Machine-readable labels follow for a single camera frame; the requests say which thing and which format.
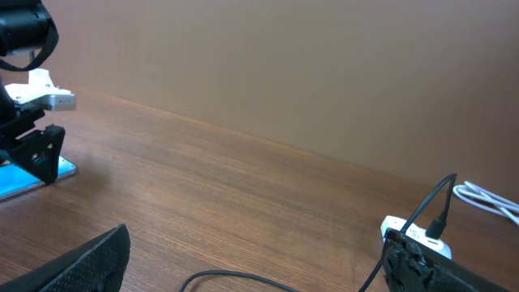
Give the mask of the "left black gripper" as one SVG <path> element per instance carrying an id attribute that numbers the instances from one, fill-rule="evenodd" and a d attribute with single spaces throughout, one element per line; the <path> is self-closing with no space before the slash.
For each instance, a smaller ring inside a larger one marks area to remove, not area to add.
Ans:
<path id="1" fill-rule="evenodd" d="M 28 103 L 16 105 L 1 84 L 1 150 L 8 151 L 11 162 L 20 166 L 44 184 L 58 177 L 58 160 L 66 131 L 50 125 L 43 131 L 34 130 L 35 121 L 45 116 L 43 107 Z"/>

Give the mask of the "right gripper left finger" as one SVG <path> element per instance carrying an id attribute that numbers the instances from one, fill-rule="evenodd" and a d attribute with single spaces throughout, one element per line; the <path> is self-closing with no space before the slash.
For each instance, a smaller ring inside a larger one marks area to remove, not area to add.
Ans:
<path id="1" fill-rule="evenodd" d="M 118 292 L 130 258 L 124 224 L 1 285 L 4 292 Z"/>

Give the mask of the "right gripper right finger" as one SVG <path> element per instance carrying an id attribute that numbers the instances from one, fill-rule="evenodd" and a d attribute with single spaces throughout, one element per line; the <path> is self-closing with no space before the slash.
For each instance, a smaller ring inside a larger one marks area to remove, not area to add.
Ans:
<path id="1" fill-rule="evenodd" d="M 508 292 L 399 230 L 388 230 L 382 251 L 392 292 Z"/>

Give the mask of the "turquoise screen smartphone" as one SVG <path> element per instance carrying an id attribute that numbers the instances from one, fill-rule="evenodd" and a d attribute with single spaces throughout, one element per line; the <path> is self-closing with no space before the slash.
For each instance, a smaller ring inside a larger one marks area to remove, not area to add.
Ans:
<path id="1" fill-rule="evenodd" d="M 65 157 L 59 157 L 57 181 L 77 174 L 77 166 Z M 43 187 L 45 183 L 29 172 L 14 165 L 1 167 L 1 201 Z"/>

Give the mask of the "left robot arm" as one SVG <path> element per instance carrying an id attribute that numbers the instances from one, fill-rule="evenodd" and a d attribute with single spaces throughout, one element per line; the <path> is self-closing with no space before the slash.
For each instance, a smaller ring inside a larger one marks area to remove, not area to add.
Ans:
<path id="1" fill-rule="evenodd" d="M 37 69 L 54 51 L 58 30 L 41 0 L 1 2 L 1 56 L 24 51 L 40 52 L 28 65 L 18 67 L 4 60 L 5 71 Z M 58 160 L 66 134 L 51 124 L 37 130 L 35 121 L 45 116 L 41 105 L 17 105 L 1 87 L 1 165 L 9 162 L 45 184 L 58 177 Z"/>

